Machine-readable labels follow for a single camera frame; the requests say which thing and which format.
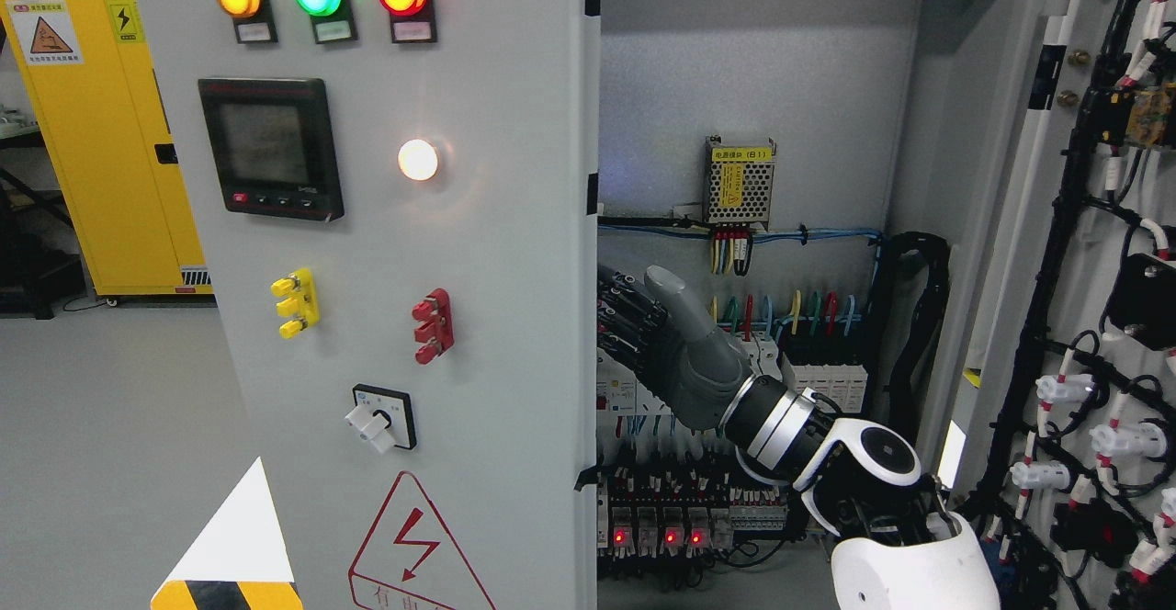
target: meter display screen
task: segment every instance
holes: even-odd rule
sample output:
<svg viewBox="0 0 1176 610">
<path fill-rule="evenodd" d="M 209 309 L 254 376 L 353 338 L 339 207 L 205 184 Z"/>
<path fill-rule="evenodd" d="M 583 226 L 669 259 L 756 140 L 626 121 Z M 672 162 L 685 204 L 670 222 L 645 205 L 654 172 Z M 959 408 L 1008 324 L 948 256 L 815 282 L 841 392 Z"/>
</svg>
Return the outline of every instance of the meter display screen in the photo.
<svg viewBox="0 0 1176 610">
<path fill-rule="evenodd" d="M 199 80 L 225 208 L 332 221 L 343 216 L 321 79 Z"/>
<path fill-rule="evenodd" d="M 220 110 L 233 174 L 292 186 L 310 182 L 298 107 L 222 103 Z"/>
</svg>

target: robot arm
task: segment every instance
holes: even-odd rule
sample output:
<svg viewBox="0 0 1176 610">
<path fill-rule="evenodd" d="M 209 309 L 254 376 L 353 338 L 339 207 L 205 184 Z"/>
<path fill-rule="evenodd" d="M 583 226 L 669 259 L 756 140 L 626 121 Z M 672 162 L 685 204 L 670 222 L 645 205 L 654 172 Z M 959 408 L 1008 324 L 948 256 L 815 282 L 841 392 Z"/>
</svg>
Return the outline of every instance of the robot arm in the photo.
<svg viewBox="0 0 1176 610">
<path fill-rule="evenodd" d="M 864 418 L 822 413 L 807 393 L 753 375 L 730 335 L 679 276 L 601 268 L 597 343 L 691 429 L 722 427 L 744 469 L 793 485 L 840 542 L 842 609 L 1000 606 L 969 525 L 946 510 L 914 448 Z"/>
</svg>

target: white robot body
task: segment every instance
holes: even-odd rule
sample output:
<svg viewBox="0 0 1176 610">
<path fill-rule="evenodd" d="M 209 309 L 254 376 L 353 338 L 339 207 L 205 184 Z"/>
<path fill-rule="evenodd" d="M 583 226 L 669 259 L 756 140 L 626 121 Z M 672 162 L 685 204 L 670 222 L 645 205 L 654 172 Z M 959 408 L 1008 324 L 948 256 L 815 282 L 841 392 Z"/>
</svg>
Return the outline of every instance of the white robot body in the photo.
<svg viewBox="0 0 1176 610">
<path fill-rule="evenodd" d="M 833 585 L 841 610 L 991 610 L 1001 606 L 996 584 L 971 528 L 956 514 L 956 536 L 893 548 L 867 538 L 844 539 L 833 550 Z M 911 571 L 921 571 L 911 575 Z"/>
</svg>

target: cabinet door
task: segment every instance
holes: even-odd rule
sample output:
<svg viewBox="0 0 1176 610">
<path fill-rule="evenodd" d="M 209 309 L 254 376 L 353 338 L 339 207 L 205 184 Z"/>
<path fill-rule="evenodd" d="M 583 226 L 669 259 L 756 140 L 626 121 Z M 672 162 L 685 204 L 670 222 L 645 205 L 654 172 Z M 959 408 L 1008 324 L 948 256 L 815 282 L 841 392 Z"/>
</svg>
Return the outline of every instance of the cabinet door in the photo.
<svg viewBox="0 0 1176 610">
<path fill-rule="evenodd" d="M 29 19 L 75 58 L 51 61 Z M 179 263 L 105 0 L 8 0 L 5 25 L 98 293 L 171 293 Z"/>
<path fill-rule="evenodd" d="M 106 0 L 106 8 L 127 86 L 131 88 L 131 99 L 135 103 L 139 128 L 142 129 L 147 163 L 155 179 L 160 205 L 163 207 L 167 228 L 172 234 L 175 257 L 182 267 L 203 266 L 205 255 L 200 249 L 200 237 L 192 217 L 188 189 L 185 187 L 180 165 L 168 162 L 156 153 L 156 146 L 172 145 L 172 132 L 168 128 L 163 105 L 160 102 L 151 48 L 143 33 L 138 4 L 135 0 Z"/>
</svg>

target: white indicator light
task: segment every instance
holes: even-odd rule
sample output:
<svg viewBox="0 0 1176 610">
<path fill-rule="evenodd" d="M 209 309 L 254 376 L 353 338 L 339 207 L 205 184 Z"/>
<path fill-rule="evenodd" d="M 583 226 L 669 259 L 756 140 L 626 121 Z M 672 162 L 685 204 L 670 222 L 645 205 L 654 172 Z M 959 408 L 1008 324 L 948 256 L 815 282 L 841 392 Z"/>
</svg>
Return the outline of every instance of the white indicator light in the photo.
<svg viewBox="0 0 1176 610">
<path fill-rule="evenodd" d="M 425 140 L 405 141 L 396 162 L 400 162 L 400 172 L 412 180 L 433 179 L 437 172 L 437 149 Z"/>
</svg>

